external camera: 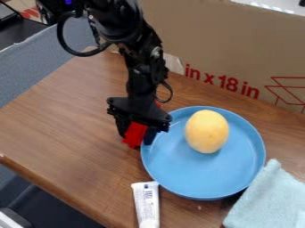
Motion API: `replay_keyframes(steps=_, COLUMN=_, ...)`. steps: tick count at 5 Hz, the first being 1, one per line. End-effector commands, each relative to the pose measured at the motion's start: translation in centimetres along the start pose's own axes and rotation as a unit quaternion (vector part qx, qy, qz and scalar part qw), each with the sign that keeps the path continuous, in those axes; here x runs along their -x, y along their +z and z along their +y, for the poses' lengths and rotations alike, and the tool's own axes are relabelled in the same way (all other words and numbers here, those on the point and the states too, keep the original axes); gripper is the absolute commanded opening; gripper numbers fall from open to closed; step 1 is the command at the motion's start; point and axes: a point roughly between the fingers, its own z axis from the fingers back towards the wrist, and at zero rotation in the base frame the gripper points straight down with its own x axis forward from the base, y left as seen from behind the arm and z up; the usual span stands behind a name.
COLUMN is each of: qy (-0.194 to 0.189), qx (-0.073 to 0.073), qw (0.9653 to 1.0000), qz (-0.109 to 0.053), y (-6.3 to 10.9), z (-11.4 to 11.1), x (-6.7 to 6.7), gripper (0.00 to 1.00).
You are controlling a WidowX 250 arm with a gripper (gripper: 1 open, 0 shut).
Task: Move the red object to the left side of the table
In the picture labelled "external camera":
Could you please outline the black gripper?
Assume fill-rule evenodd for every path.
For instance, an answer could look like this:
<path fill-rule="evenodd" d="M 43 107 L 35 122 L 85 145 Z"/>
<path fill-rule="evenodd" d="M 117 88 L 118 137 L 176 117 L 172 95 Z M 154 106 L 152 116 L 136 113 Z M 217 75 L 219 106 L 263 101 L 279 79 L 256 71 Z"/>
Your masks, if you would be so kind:
<path fill-rule="evenodd" d="M 146 131 L 144 139 L 145 145 L 150 145 L 154 142 L 158 132 L 169 131 L 172 121 L 170 114 L 160 108 L 158 103 L 168 103 L 173 96 L 170 96 L 166 101 L 162 101 L 157 97 L 160 85 L 164 85 L 169 91 L 173 92 L 165 80 L 154 85 L 145 77 L 132 77 L 126 82 L 128 97 L 110 97 L 108 99 L 108 113 L 114 116 L 117 130 L 122 137 L 126 137 L 126 131 L 132 123 L 128 116 L 132 113 L 142 116 L 148 113 L 153 113 L 157 122 Z"/>

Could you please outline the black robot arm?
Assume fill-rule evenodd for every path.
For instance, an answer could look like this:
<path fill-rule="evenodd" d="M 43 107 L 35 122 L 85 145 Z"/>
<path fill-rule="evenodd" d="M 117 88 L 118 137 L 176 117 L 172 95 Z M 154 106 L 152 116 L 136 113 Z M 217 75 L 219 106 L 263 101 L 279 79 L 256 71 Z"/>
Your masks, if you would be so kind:
<path fill-rule="evenodd" d="M 162 41 L 148 24 L 137 0 L 85 0 L 98 33 L 108 44 L 118 46 L 125 57 L 129 78 L 126 97 L 108 99 L 124 142 L 137 148 L 150 145 L 157 133 L 169 131 L 170 114 L 161 109 L 158 87 L 168 86 L 169 68 Z"/>

